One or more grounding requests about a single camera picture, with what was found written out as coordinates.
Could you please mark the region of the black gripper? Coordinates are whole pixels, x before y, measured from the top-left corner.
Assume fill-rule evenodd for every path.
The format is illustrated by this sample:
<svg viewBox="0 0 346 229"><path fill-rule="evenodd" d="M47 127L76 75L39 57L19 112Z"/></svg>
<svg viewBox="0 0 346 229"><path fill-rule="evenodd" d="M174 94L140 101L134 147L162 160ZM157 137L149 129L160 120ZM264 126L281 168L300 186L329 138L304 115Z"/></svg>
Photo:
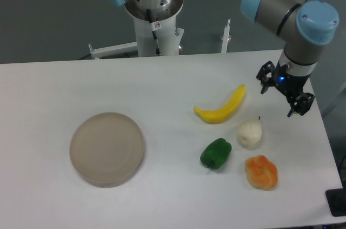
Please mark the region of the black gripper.
<svg viewBox="0 0 346 229"><path fill-rule="evenodd" d="M264 94L268 88L275 86L275 88L286 97L288 104L290 104L287 117L291 117L292 114L303 116L310 110L315 99L314 94L305 93L303 91L303 87L309 75L293 76L287 73L280 74L274 71L275 66L271 61L268 61L260 67L256 79L260 81L262 87L261 94Z"/></svg>

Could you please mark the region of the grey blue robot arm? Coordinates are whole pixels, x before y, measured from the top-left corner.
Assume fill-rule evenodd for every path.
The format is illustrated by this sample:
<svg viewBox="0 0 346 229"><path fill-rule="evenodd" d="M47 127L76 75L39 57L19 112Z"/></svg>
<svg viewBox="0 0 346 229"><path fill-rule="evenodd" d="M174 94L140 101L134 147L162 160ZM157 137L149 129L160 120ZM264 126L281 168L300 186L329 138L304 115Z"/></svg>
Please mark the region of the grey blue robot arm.
<svg viewBox="0 0 346 229"><path fill-rule="evenodd" d="M109 0L125 6L135 24L140 57L178 55L183 30L175 26L183 0ZM314 0L241 0L241 12L285 41L277 64L262 65L257 79L283 94L290 114L304 115L314 95L303 87L339 24L336 9Z"/></svg>

